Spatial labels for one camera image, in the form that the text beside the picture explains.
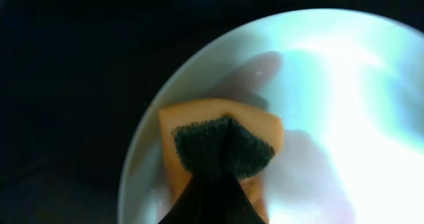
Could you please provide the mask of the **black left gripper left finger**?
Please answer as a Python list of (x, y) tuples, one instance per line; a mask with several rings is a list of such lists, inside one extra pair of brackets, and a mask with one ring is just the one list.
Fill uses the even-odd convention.
[(193, 177), (159, 224), (212, 224), (219, 222), (217, 182)]

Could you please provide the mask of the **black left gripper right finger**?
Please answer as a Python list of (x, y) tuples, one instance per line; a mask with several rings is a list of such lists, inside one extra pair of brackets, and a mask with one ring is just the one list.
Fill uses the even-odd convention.
[(265, 224), (232, 174), (226, 173), (222, 176), (219, 191), (217, 223)]

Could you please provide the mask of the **orange sponge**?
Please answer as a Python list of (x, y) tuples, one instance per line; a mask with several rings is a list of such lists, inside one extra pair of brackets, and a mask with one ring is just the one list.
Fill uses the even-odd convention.
[(198, 99), (158, 112), (166, 175), (173, 205), (193, 177), (219, 182), (232, 174), (264, 220), (262, 171), (284, 144), (282, 120), (228, 99)]

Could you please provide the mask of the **mint green plate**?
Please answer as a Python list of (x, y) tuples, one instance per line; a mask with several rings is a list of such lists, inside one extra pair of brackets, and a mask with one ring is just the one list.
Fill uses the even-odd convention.
[(271, 223), (423, 222), (423, 34), (308, 9), (224, 34), (162, 86), (127, 152), (119, 223), (157, 223), (170, 208), (158, 109), (219, 96), (284, 123), (284, 150), (263, 173)]

